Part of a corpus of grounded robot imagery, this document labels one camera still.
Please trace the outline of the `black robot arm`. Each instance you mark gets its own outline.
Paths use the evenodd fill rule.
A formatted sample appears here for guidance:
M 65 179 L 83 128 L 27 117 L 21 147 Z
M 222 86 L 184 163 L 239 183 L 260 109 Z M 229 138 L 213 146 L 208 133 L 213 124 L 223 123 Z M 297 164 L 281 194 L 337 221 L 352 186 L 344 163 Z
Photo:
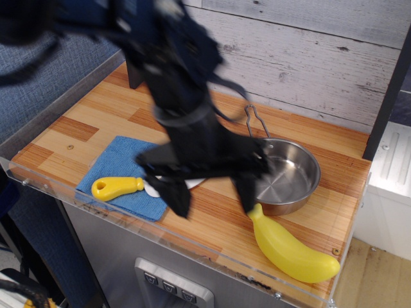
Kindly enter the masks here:
M 264 143 L 221 124 L 208 83 L 245 91 L 216 75 L 222 62 L 217 44 L 182 1 L 1 2 L 2 44 L 27 45 L 46 32 L 103 37 L 141 73 L 170 141 L 136 161 L 174 213 L 189 213 L 186 180 L 216 177 L 231 178 L 243 210 L 253 210 L 256 182 L 270 171 Z

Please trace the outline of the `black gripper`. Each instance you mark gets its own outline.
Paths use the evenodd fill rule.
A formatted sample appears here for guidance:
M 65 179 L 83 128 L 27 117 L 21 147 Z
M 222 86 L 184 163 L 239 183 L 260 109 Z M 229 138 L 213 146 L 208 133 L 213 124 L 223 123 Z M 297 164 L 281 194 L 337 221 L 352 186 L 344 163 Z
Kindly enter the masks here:
M 230 176 L 244 213 L 263 204 L 258 185 L 270 167 L 262 140 L 226 129 L 211 109 L 183 116 L 154 111 L 170 141 L 136 157 L 147 174 L 149 196 L 161 198 L 176 215 L 187 218 L 191 193 L 181 179 Z

